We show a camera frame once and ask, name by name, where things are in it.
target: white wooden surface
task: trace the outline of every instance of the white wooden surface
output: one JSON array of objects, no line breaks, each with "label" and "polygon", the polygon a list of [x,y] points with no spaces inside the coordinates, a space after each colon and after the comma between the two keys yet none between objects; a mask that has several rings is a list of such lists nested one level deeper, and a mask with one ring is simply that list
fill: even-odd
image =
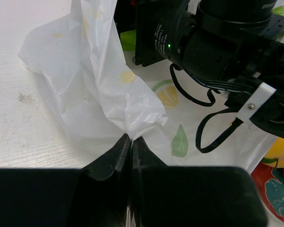
[{"label": "white wooden surface", "polygon": [[97,158],[67,141],[17,56],[29,31],[70,7],[71,0],[0,0],[0,167],[82,168]]}]

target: printed lemon pattern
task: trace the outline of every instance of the printed lemon pattern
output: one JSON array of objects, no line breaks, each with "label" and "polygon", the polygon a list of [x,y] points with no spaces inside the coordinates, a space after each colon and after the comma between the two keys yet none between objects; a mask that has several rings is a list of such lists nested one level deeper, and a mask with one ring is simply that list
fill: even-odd
[{"label": "printed lemon pattern", "polygon": [[271,167],[284,168],[284,139],[278,138],[262,162]]},{"label": "printed lemon pattern", "polygon": [[177,89],[171,79],[159,82],[152,90],[157,94],[165,109],[172,110],[178,105]]},{"label": "printed lemon pattern", "polygon": [[126,84],[132,83],[135,78],[136,75],[132,71],[125,71],[120,74],[120,80]]}]

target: plastic bag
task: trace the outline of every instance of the plastic bag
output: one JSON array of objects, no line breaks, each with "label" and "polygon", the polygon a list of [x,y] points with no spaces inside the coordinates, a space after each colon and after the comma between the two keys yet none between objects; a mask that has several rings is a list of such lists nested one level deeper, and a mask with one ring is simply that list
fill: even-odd
[{"label": "plastic bag", "polygon": [[[251,172],[276,138],[245,124],[218,149],[201,154],[196,129],[206,115],[226,108],[225,99],[217,96],[212,108],[195,105],[172,84],[169,61],[143,68],[133,65],[134,53],[127,52],[133,73],[113,22],[115,4],[73,0],[69,15],[33,30],[19,53],[37,74],[40,94],[67,137],[102,155],[123,133],[133,140],[142,135],[168,165],[241,166]],[[184,72],[178,79],[190,94],[206,98],[207,89]],[[203,143],[212,142],[234,119],[229,114],[210,120]]]},{"label": "plastic bag", "polygon": [[36,74],[67,137],[102,155],[167,120],[161,101],[125,64],[113,21],[117,0],[73,0],[71,13],[30,32],[19,56]]}]

